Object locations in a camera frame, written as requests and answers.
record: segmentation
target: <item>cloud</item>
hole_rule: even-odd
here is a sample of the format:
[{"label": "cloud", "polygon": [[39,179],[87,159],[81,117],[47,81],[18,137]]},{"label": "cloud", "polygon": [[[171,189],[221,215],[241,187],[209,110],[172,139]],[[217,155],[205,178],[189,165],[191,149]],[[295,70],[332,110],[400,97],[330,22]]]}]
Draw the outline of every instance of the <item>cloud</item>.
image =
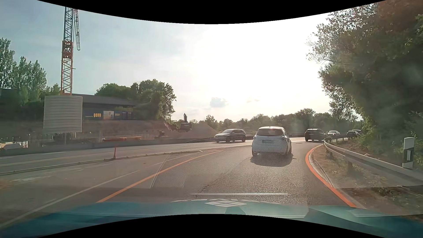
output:
[{"label": "cloud", "polygon": [[228,101],[224,98],[212,97],[210,100],[210,107],[212,108],[223,108],[228,105]]},{"label": "cloud", "polygon": [[261,99],[260,98],[257,98],[257,97],[249,97],[249,98],[247,98],[247,103],[250,103],[252,101],[259,102],[260,100]]}]

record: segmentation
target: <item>construction crane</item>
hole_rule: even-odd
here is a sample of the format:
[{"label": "construction crane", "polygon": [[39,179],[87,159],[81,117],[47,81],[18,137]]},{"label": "construction crane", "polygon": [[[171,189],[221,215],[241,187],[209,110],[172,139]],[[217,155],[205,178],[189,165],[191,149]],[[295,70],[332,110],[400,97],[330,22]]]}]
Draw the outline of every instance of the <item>construction crane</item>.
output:
[{"label": "construction crane", "polygon": [[62,41],[62,74],[60,77],[61,95],[72,95],[74,37],[77,50],[81,50],[78,9],[65,7],[65,26]]}]

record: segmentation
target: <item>road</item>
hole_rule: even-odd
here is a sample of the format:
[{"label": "road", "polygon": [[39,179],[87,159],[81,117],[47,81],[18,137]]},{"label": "road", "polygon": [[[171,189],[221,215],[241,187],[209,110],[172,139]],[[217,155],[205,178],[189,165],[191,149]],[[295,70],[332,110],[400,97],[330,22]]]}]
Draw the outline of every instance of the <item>road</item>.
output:
[{"label": "road", "polygon": [[[118,154],[201,152],[2,176],[0,226],[76,206],[109,201],[169,202],[226,198],[298,205],[346,205],[310,172],[305,163],[306,154],[319,142],[305,142],[304,138],[291,140],[292,155],[284,158],[253,159],[250,141],[125,147],[119,148]],[[63,161],[110,158],[112,155],[112,149],[22,155],[1,159],[1,165],[2,168],[21,169],[34,164],[45,166]]]}]

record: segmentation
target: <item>road shoulder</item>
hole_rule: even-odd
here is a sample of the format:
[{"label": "road shoulder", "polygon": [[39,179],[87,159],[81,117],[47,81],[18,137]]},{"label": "road shoulder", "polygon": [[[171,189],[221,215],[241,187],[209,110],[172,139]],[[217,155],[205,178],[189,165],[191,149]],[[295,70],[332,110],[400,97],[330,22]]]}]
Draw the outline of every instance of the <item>road shoulder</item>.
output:
[{"label": "road shoulder", "polygon": [[423,196],[403,187],[390,187],[389,180],[359,166],[348,170],[344,158],[327,157],[321,145],[310,153],[310,164],[326,184],[333,186],[359,208],[391,215],[423,214]]}]

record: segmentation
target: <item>car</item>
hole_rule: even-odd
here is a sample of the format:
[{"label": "car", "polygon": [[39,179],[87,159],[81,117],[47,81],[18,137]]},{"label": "car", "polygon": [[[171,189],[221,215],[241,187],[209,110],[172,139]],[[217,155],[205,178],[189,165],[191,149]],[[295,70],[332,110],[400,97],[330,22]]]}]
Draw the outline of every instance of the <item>car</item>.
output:
[{"label": "car", "polygon": [[251,152],[253,157],[264,153],[290,155],[292,145],[289,134],[283,127],[261,127],[253,136]]},{"label": "car", "polygon": [[353,131],[358,132],[360,135],[362,135],[362,134],[363,134],[363,132],[362,132],[361,130],[354,129]]},{"label": "car", "polygon": [[359,134],[357,131],[355,131],[355,130],[349,130],[349,131],[346,133],[346,135],[347,135],[348,137],[359,137],[359,136],[360,136],[360,134]]},{"label": "car", "polygon": [[222,131],[219,134],[214,136],[215,142],[225,141],[229,143],[231,141],[242,141],[245,142],[245,138],[247,137],[246,133],[242,129],[227,129]]},{"label": "car", "polygon": [[308,141],[308,140],[322,141],[323,139],[326,138],[326,134],[323,133],[323,130],[322,129],[308,129],[304,133],[304,138],[305,138],[305,141]]},{"label": "car", "polygon": [[340,136],[340,135],[341,135],[341,133],[339,133],[339,131],[337,131],[337,130],[330,130],[327,133],[327,136],[331,136],[331,137],[334,137],[334,138],[336,138],[337,136]]}]

